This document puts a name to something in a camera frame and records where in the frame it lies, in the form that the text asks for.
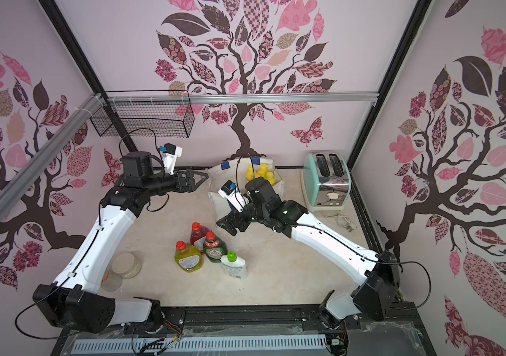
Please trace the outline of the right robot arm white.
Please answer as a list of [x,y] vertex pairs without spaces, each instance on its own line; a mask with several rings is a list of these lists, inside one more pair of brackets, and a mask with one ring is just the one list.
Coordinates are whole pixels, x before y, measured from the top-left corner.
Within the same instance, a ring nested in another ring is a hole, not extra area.
[[254,222],[313,248],[357,284],[351,292],[332,291],[326,297],[321,306],[329,323],[355,314],[376,321],[386,318],[400,283],[399,262],[392,253],[380,254],[347,240],[294,200],[274,207],[249,203],[241,210],[233,208],[217,226],[235,236]]

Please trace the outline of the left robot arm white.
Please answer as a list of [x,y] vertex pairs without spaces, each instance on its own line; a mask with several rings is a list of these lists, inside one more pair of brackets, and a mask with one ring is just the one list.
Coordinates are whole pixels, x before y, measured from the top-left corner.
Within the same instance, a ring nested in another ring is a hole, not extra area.
[[51,326],[98,334],[123,323],[162,325],[159,301],[116,300],[99,294],[101,281],[128,229],[154,196],[191,193],[208,174],[178,170],[173,174],[122,174],[99,204],[91,232],[73,259],[50,285],[40,285],[33,302]]

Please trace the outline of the dark green soap bottle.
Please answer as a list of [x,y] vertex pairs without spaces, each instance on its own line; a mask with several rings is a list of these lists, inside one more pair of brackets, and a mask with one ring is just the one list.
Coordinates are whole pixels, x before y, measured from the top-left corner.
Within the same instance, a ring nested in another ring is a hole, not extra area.
[[222,257],[229,253],[226,243],[217,237],[213,231],[207,232],[203,251],[206,257],[213,263],[220,263]]

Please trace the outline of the yellow-green soap bottle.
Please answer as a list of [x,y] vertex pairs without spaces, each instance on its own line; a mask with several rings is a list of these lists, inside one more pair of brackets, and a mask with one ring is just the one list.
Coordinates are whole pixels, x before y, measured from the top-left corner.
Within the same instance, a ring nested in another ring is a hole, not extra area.
[[178,267],[187,273],[197,271],[203,266],[203,257],[199,249],[183,241],[176,244],[174,260]]

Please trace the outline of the red liquid soap bottle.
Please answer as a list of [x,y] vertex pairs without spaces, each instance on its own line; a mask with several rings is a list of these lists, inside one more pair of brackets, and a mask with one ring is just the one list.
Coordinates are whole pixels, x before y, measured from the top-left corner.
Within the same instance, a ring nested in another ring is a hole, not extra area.
[[204,249],[204,242],[209,231],[210,229],[206,226],[201,223],[194,222],[191,227],[190,243],[202,252]]

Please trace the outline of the white canvas shopping bag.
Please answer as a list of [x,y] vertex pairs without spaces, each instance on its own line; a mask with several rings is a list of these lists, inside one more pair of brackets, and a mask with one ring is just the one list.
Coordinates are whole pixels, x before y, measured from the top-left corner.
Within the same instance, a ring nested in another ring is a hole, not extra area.
[[274,161],[270,158],[260,158],[249,156],[241,157],[240,159],[229,160],[214,166],[207,170],[210,185],[208,196],[214,206],[216,220],[219,220],[230,213],[231,204],[219,194],[219,190],[228,181],[238,182],[239,189],[242,193],[247,193],[245,185],[247,180],[245,174],[248,166],[253,165],[255,171],[259,171],[262,164],[267,165],[268,171],[274,174],[276,184],[273,186],[275,193],[283,197],[285,191],[285,182],[276,170]]

